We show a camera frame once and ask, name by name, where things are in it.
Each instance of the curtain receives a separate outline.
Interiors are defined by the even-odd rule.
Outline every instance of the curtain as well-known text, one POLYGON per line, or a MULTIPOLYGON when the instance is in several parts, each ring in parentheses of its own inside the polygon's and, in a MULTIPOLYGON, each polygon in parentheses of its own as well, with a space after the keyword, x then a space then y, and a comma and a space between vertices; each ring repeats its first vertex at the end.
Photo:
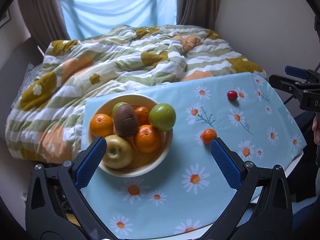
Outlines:
POLYGON ((59 0, 18 0, 31 37, 45 52, 52 41, 69 40, 59 0))
POLYGON ((60 0, 72 39, 108 33, 117 25, 175 25, 176 0, 60 0))
POLYGON ((177 0, 177 24, 214 30, 218 0, 177 0))

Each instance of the blue sheet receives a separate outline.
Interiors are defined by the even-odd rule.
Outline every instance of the blue sheet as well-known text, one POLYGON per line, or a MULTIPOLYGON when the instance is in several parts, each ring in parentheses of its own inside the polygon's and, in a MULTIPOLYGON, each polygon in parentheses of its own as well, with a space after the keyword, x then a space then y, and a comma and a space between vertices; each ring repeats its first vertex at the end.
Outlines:
POLYGON ((176 0, 60 0, 71 39, 108 33, 124 24, 132 27, 175 25, 176 0))
POLYGON ((306 146, 274 89, 259 76, 241 73, 90 99, 84 112, 82 149, 88 146, 85 135, 95 111, 113 97, 133 92, 169 103, 177 121, 170 151, 152 172, 125 179, 98 168, 83 189, 90 206, 120 239, 180 234, 213 223, 223 212, 236 191, 203 145, 203 130, 214 129, 232 151, 258 167, 280 164, 286 169, 306 146), (238 92, 236 102, 227 99, 229 90, 238 92), (129 185, 138 185, 138 196, 130 195, 129 185))

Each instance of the finger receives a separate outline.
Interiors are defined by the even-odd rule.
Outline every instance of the finger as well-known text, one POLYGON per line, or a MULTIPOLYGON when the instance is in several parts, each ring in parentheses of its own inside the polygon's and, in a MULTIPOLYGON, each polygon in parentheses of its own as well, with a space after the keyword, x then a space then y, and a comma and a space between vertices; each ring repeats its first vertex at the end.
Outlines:
POLYGON ((312 130, 315 131, 317 129, 317 127, 318 127, 318 119, 315 116, 313 119, 313 123, 312 123, 312 130))
POLYGON ((316 145, 320 145, 320 130, 316 129, 313 132, 313 141, 315 142, 316 145))

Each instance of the white bowl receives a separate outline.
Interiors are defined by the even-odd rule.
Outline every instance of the white bowl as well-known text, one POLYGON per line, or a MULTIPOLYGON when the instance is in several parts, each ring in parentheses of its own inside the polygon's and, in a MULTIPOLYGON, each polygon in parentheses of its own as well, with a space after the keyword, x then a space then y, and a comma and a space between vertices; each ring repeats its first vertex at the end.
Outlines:
MULTIPOLYGON (((126 94, 122 96, 115 97, 111 99, 110 101, 106 102, 103 104, 95 113, 96 114, 109 114, 111 115, 112 109, 115 104, 120 103, 120 102, 125 102, 133 106, 133 108, 137 108, 139 106, 144 106, 151 110, 155 105, 158 104, 155 100, 152 98, 143 96, 143 95, 138 95, 138 94, 126 94)), ((92 143, 94 137, 90 133, 90 128, 88 125, 87 128, 87 135, 86 135, 86 140, 87 140, 87 145, 92 143)), ((144 165, 137 167, 137 168, 123 168, 123 169, 112 169, 109 168, 108 166, 105 165, 103 160, 99 164, 99 168, 101 168, 103 171, 112 174, 114 176, 118 177, 136 177, 140 176, 142 174, 145 174, 151 170, 153 170, 156 166, 158 166, 166 157, 166 155, 169 152, 170 146, 171 146, 171 141, 172 141, 172 129, 168 132, 163 132, 162 133, 162 146, 161 148, 157 151, 154 152, 150 155, 150 160, 148 160, 148 163, 145 163, 144 165)), ((133 158, 133 162, 139 162, 139 156, 146 155, 145 153, 140 153, 134 146, 132 142, 132 138, 128 139, 131 144, 134 147, 135 154, 133 158)))

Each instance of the orange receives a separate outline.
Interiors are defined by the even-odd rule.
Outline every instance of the orange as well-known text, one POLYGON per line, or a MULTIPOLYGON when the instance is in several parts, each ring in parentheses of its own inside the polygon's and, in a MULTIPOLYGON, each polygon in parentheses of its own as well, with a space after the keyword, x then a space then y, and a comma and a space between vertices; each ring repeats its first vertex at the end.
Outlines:
POLYGON ((149 124, 149 109, 144 107, 144 106, 140 106, 135 110, 137 117, 138 117, 138 121, 140 123, 140 125, 144 125, 144 124, 149 124))
POLYGON ((204 130, 204 132, 200 136, 201 140, 203 140, 205 144, 210 144, 211 141, 216 137, 217 137, 217 133, 213 129, 204 130))
POLYGON ((161 133, 150 124, 138 127, 133 142, 139 152, 151 153, 161 147, 161 133))
POLYGON ((90 131, 95 137, 107 137, 113 134, 112 118, 107 114, 96 114, 90 121, 90 131))

